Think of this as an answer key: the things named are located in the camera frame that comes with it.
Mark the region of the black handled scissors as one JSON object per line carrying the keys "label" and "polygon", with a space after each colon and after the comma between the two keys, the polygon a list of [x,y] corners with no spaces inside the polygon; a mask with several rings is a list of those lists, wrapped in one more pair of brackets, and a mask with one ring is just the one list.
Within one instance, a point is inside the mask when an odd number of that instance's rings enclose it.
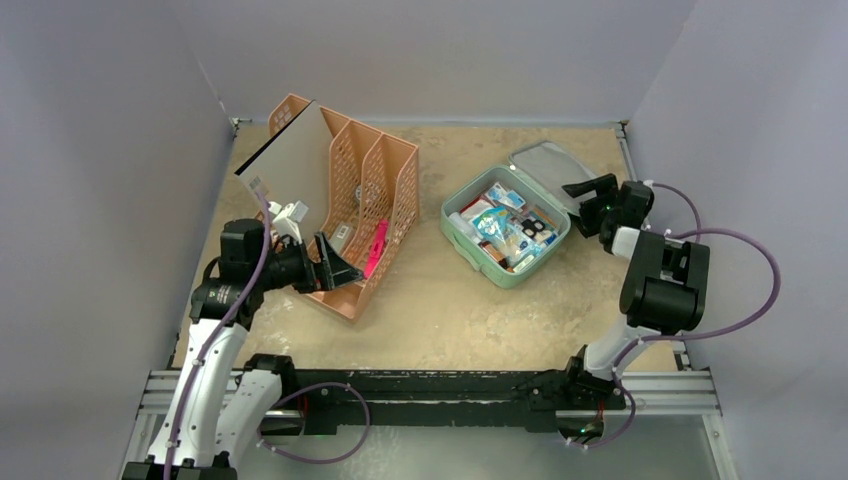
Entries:
{"label": "black handled scissors", "polygon": [[527,218],[521,222],[522,232],[537,243],[544,243],[550,237],[546,224],[540,220]]}

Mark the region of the mint green storage case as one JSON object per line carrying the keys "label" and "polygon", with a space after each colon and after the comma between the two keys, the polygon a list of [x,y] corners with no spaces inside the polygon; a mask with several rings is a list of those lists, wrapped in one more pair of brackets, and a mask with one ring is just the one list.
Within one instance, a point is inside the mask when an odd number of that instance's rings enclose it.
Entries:
{"label": "mint green storage case", "polygon": [[553,258],[589,197],[574,198],[564,186],[596,176],[556,143],[525,146],[442,203],[441,231],[474,270],[513,288]]}

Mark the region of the blue wipes packet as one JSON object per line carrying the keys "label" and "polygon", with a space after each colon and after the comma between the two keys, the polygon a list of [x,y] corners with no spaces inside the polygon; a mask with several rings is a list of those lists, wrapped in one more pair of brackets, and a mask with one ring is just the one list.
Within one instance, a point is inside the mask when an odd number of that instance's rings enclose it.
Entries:
{"label": "blue wipes packet", "polygon": [[472,223],[485,241],[491,242],[506,257],[510,239],[522,232],[515,216],[505,207],[487,210]]}

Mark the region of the brown bottle orange cap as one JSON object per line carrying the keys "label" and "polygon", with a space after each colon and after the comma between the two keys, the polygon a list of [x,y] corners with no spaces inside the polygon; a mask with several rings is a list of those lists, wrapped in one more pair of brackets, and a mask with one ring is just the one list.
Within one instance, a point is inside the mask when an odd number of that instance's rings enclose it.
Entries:
{"label": "brown bottle orange cap", "polygon": [[508,258],[498,250],[491,242],[482,241],[478,244],[481,250],[483,250],[493,261],[495,261],[502,269],[508,272],[512,272],[512,268],[509,264]]}

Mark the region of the small white plastic bottle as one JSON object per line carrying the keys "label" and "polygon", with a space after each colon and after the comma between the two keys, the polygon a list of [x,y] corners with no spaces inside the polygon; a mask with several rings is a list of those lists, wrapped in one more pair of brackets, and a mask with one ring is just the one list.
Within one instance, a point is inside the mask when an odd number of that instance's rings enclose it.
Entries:
{"label": "small white plastic bottle", "polygon": [[449,221],[452,226],[454,226],[459,232],[461,232],[474,244],[477,244],[481,241],[479,231],[476,229],[476,227],[469,221],[465,220],[459,212],[451,213],[449,215]]}

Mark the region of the green orange dressing packet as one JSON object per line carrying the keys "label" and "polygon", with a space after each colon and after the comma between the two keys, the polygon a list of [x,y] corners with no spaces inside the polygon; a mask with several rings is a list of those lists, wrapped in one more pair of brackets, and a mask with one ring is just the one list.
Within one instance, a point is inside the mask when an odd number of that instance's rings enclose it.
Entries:
{"label": "green orange dressing packet", "polygon": [[558,225],[554,222],[552,217],[540,206],[538,206],[538,205],[529,206],[526,210],[525,216],[526,216],[526,218],[533,218],[533,219],[540,220],[540,221],[542,221],[546,224],[546,228],[550,232],[552,232],[554,234],[559,233]]}

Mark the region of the alcohol wipes bag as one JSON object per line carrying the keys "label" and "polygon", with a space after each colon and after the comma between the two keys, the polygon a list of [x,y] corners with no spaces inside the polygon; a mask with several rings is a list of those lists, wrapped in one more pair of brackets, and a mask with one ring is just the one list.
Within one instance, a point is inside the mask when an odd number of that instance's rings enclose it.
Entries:
{"label": "alcohol wipes bag", "polygon": [[523,196],[511,188],[505,187],[500,182],[493,183],[484,192],[484,196],[492,204],[497,204],[515,211],[523,211],[527,205]]}

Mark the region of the white gauze pad packet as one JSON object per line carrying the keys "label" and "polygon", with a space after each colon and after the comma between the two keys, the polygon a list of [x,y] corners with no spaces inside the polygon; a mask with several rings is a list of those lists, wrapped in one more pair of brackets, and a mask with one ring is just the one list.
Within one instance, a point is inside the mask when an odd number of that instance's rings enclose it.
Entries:
{"label": "white gauze pad packet", "polygon": [[459,214],[463,220],[473,223],[475,219],[493,207],[494,205],[485,198],[477,198],[474,202],[470,203],[461,210]]}

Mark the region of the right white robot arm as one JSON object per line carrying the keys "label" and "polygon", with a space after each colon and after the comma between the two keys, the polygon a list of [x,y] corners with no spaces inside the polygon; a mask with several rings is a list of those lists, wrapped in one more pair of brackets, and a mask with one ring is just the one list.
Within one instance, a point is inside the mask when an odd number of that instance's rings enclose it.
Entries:
{"label": "right white robot arm", "polygon": [[606,174],[563,190],[579,202],[575,220],[586,238],[628,262],[619,296],[620,315],[600,339],[569,359],[561,381],[564,399],[584,407],[601,390],[614,387],[614,375],[655,337],[694,330],[706,305],[710,250],[707,246],[647,230],[653,189],[643,182],[619,182]]}

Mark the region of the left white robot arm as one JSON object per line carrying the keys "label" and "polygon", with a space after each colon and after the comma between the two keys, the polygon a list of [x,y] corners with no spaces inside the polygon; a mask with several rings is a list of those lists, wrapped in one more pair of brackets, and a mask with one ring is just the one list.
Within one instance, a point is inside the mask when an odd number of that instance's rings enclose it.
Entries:
{"label": "left white robot arm", "polygon": [[220,254],[206,267],[191,297],[189,342],[167,413],[141,461],[125,465],[125,479],[235,479],[271,408],[297,399],[298,382],[287,356],[256,354],[225,397],[238,354],[264,295],[292,286],[299,293],[331,291],[363,279],[357,269],[315,235],[319,259],[292,241],[275,250],[266,221],[225,224]]}

